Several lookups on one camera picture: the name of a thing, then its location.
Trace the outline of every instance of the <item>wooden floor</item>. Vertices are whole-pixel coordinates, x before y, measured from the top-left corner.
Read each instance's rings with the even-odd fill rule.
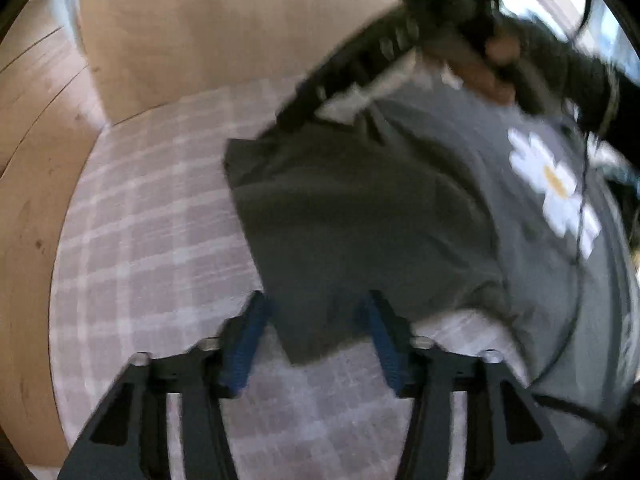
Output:
[[[69,38],[49,0],[31,0],[0,44],[0,426],[39,466],[68,453],[50,376],[50,284],[71,195],[106,123]]]

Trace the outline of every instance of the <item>gray fabric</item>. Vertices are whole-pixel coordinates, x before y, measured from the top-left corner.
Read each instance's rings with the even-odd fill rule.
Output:
[[[545,196],[510,165],[507,132],[537,134],[581,192],[579,146],[515,108],[440,84],[408,83],[363,121],[352,132],[308,124],[227,149],[233,199],[290,360],[319,358],[362,336],[356,306],[377,288],[414,322],[463,306],[500,317],[536,376],[574,312],[576,238],[551,230]],[[602,231],[584,264],[575,338],[538,389],[611,414],[629,380],[618,357],[632,282],[604,184],[593,174],[588,184]],[[552,421],[584,468],[602,436],[565,415]]]

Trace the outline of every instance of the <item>daisy print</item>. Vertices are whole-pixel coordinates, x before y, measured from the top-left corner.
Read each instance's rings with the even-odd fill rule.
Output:
[[[533,191],[545,195],[542,213],[551,230],[559,238],[567,231],[577,238],[582,194],[576,191],[577,180],[573,172],[564,162],[556,163],[551,150],[535,133],[525,136],[512,128],[508,137],[513,146],[509,156],[511,168]],[[601,225],[588,202],[585,202],[582,214],[580,252],[587,259]]]

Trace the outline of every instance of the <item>black sleeve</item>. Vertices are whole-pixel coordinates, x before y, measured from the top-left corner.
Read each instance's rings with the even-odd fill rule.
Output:
[[[520,39],[522,55],[540,70],[549,89],[580,108],[578,123],[585,132],[597,132],[611,93],[606,63],[564,43],[539,23],[507,18],[506,30]],[[606,140],[640,168],[640,88],[618,73],[618,113],[604,133]]]
[[[613,119],[606,141],[622,153],[636,167],[640,168],[640,88],[625,75],[619,75],[620,100],[618,113]]]

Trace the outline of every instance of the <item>wall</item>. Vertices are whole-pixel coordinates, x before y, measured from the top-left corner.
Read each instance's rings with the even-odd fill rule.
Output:
[[[69,38],[80,52],[84,52],[82,38],[76,19],[75,0],[49,0],[49,10],[55,20],[62,25]]]
[[[395,0],[80,0],[113,123],[181,96],[308,70]]]

